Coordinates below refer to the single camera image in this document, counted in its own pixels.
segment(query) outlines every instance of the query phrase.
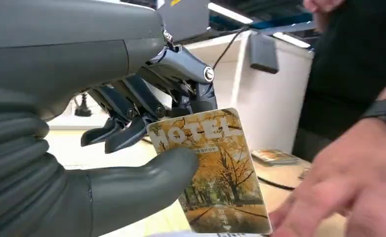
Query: human hand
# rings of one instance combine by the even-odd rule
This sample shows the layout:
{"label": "human hand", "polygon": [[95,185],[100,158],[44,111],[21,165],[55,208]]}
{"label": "human hand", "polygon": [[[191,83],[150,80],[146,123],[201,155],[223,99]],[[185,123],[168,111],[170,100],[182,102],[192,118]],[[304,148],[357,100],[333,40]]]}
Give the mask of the human hand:
{"label": "human hand", "polygon": [[386,237],[386,124],[363,119],[315,159],[273,213],[272,237],[312,237],[321,221],[349,210],[347,237]]}
{"label": "human hand", "polygon": [[313,13],[316,28],[324,31],[328,25],[329,13],[339,7],[345,0],[303,0],[306,9]]}
{"label": "human hand", "polygon": [[309,11],[329,13],[339,7],[344,0],[303,0],[303,5]]}

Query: screw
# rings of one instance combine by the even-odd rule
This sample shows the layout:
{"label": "screw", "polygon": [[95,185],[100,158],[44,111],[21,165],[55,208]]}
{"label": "screw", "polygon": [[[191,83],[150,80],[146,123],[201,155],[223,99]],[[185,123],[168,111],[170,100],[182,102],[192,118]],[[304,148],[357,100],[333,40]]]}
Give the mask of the screw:
{"label": "screw", "polygon": [[205,68],[205,78],[208,81],[212,81],[214,79],[214,71],[211,67]]}
{"label": "screw", "polygon": [[164,36],[169,42],[172,42],[172,35],[168,31],[164,30]]}
{"label": "screw", "polygon": [[162,118],[165,116],[165,109],[164,107],[162,106],[159,106],[158,108],[156,108],[156,114],[158,115],[158,117]]}
{"label": "screw", "polygon": [[137,115],[137,113],[136,113],[136,111],[134,109],[129,109],[128,110],[127,116],[128,116],[129,119],[133,119],[134,117],[136,117],[136,115]]}

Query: person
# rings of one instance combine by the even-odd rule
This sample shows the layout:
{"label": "person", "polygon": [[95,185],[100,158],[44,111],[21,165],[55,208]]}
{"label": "person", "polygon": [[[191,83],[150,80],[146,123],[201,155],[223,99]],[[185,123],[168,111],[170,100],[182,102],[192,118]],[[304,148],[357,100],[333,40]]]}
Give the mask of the person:
{"label": "person", "polygon": [[336,212],[347,216],[346,237],[385,237],[386,122],[362,115],[386,100],[386,0],[304,5],[323,34],[300,129],[325,140],[308,176],[270,214],[272,237],[314,236]]}

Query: robotic hand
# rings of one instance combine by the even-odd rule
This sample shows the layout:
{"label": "robotic hand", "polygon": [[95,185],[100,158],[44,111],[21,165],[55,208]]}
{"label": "robotic hand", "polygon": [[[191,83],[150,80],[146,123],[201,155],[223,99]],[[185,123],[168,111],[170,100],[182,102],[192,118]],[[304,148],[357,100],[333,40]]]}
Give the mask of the robotic hand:
{"label": "robotic hand", "polygon": [[[186,48],[174,46],[168,32],[164,36],[168,45],[138,73],[88,91],[110,118],[103,128],[87,131],[82,146],[105,141],[105,153],[112,153],[137,143],[151,122],[217,109],[213,69]],[[169,94],[172,108],[163,105],[145,81]]]}
{"label": "robotic hand", "polygon": [[[65,170],[47,153],[46,121],[88,91],[110,119],[82,144],[105,141],[114,152],[149,122],[215,109],[212,80],[150,8],[0,0],[0,237],[96,237],[173,203],[198,167],[192,151],[142,167]],[[146,81],[173,97],[171,112]]]}

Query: black cable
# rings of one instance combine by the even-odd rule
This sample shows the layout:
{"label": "black cable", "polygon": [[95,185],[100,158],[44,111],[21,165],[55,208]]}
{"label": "black cable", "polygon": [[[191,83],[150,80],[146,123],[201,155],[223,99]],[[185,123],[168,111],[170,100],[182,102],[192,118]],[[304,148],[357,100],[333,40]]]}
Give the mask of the black cable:
{"label": "black cable", "polygon": [[274,183],[274,182],[271,182],[271,181],[268,181],[264,178],[261,178],[258,176],[258,180],[260,180],[261,182],[265,183],[265,184],[268,184],[270,186],[273,186],[273,187],[276,187],[278,189],[283,189],[283,190],[286,190],[286,191],[293,191],[295,190],[295,188],[293,187],[289,187],[289,186],[285,186],[285,185],[281,185],[281,184],[277,184],[277,183]]}
{"label": "black cable", "polygon": [[225,50],[223,51],[223,53],[219,56],[219,58],[216,60],[216,62],[214,63],[213,65],[213,70],[216,68],[216,66],[219,64],[220,60],[222,59],[222,57],[224,57],[224,55],[226,54],[226,52],[229,50],[229,48],[232,46],[232,44],[234,43],[234,41],[236,40],[236,38],[244,31],[246,30],[249,30],[250,27],[243,27],[241,28],[237,33],[236,35],[232,38],[231,42],[229,42],[228,46],[225,48]]}
{"label": "black cable", "polygon": [[151,141],[149,141],[148,139],[146,139],[145,137],[144,138],[142,138],[142,141],[144,141],[144,142],[146,142],[146,143],[149,143],[149,144],[153,144]]}

